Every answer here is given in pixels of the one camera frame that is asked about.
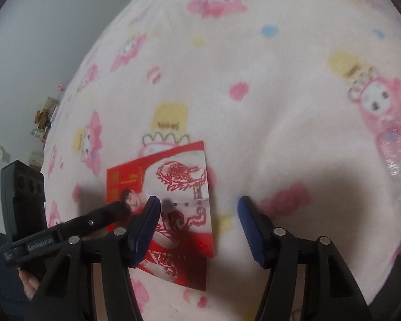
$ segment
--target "gray wall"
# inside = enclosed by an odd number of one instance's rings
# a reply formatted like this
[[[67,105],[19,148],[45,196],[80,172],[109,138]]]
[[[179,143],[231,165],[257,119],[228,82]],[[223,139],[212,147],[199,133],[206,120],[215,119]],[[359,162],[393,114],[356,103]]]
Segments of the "gray wall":
[[[34,115],[69,83],[99,34],[130,0],[7,0],[0,10],[0,144],[28,163],[42,144]],[[0,169],[5,164],[0,162]],[[4,232],[0,202],[0,231]]]

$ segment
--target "dark blue cloth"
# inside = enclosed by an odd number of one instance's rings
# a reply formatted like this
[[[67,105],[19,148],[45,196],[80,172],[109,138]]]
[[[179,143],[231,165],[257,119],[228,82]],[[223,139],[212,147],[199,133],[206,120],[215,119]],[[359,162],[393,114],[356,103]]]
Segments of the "dark blue cloth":
[[[0,233],[0,246],[6,236]],[[0,253],[0,306],[10,320],[22,320],[30,301],[24,294],[24,287],[16,268],[7,268]]]

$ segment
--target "blue dot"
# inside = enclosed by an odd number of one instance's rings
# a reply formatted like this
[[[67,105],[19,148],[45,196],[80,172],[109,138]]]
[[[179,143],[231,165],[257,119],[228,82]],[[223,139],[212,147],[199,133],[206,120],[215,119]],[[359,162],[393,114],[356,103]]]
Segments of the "blue dot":
[[[378,30],[378,29],[373,29],[373,34],[375,34],[377,36],[377,38],[383,40],[385,38],[385,34]]]
[[[264,37],[274,37],[278,33],[278,28],[275,25],[263,25],[261,33]]]

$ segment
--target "silver screw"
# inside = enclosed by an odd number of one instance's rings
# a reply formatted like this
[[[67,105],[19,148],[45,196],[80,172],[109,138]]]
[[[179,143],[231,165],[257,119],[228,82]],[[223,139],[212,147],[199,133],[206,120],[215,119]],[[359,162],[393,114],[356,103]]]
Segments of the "silver screw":
[[[287,231],[281,227],[275,228],[273,232],[280,237],[283,237],[285,234],[287,234]]]
[[[320,242],[322,245],[329,245],[329,244],[331,244],[330,238],[327,238],[327,237],[320,237],[320,238],[319,238],[319,242]]]
[[[74,235],[73,237],[71,237],[70,239],[68,239],[68,242],[71,245],[77,244],[80,241],[80,238],[77,235]]]
[[[113,230],[114,235],[120,236],[126,233],[126,229],[123,227],[118,227],[115,230]]]

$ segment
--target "human hand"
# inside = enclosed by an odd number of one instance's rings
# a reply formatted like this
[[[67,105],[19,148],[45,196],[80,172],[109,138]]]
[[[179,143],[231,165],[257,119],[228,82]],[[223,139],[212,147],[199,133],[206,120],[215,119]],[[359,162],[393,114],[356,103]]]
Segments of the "human hand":
[[[37,289],[39,288],[39,280],[30,272],[21,269],[19,269],[19,278],[24,285],[25,295],[29,300],[31,300],[34,297]]]

